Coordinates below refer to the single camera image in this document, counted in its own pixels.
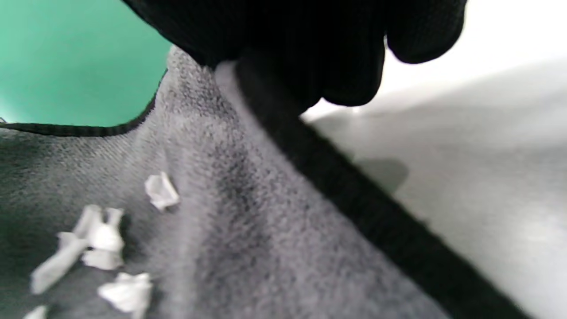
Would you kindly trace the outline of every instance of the felt material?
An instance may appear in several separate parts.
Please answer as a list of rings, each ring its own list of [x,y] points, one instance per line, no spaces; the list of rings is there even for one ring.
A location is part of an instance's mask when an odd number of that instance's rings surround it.
[[[144,193],[167,172],[181,203]],[[126,318],[96,295],[113,272],[80,263],[44,295],[29,273],[82,207],[124,208],[125,266],[154,278],[148,318],[447,318],[275,146],[239,97],[234,66],[172,48],[145,121],[106,137],[0,128],[0,317]]]

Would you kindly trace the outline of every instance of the white surface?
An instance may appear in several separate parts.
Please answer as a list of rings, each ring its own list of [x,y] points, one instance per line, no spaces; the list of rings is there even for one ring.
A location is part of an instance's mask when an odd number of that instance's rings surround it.
[[[567,3],[470,0],[448,54],[304,115],[536,318],[567,315]]]

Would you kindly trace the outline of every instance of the gray floor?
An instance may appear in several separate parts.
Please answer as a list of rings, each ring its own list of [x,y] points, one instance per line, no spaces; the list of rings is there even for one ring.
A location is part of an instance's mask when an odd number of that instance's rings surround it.
[[[527,311],[565,318],[567,60],[424,94],[312,125]]]

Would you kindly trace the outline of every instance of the finger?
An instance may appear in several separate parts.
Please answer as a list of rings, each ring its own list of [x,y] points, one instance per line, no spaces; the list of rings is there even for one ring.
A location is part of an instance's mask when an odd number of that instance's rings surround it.
[[[252,110],[278,108],[279,114],[299,116],[306,108],[281,76],[281,59],[272,51],[245,49],[235,68],[240,93]]]
[[[388,47],[402,62],[422,63],[447,52],[463,29],[466,0],[390,0]]]
[[[314,1],[251,0],[250,48],[269,56],[272,72],[306,110],[321,98]]]
[[[384,63],[382,1],[329,2],[320,21],[323,97],[359,106],[376,95]]]
[[[201,65],[238,57],[246,38],[245,0],[122,0]]]

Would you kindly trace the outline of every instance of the paper fragment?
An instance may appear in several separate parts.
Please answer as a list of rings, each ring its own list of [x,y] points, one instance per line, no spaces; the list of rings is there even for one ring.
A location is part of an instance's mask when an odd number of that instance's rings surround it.
[[[23,319],[45,319],[47,318],[47,306],[39,306],[34,310],[28,312]]]
[[[31,291],[39,295],[61,279],[87,248],[88,241],[74,233],[59,233],[59,249],[31,274]]]
[[[93,228],[97,228],[103,222],[102,208],[98,205],[87,205],[77,222],[73,233],[81,239],[88,239]]]
[[[150,175],[144,183],[146,194],[150,197],[150,202],[158,210],[163,212],[165,208],[179,204],[179,194],[166,173]]]
[[[116,309],[132,313],[133,319],[143,319],[150,305],[152,286],[148,273],[131,276],[121,272],[113,283],[100,286],[98,294]]]
[[[124,264],[122,248],[124,240],[120,236],[119,226],[124,211],[107,208],[108,222],[98,222],[94,218],[88,232],[89,246],[93,250],[85,251],[82,261],[89,267],[102,270],[115,270]]]

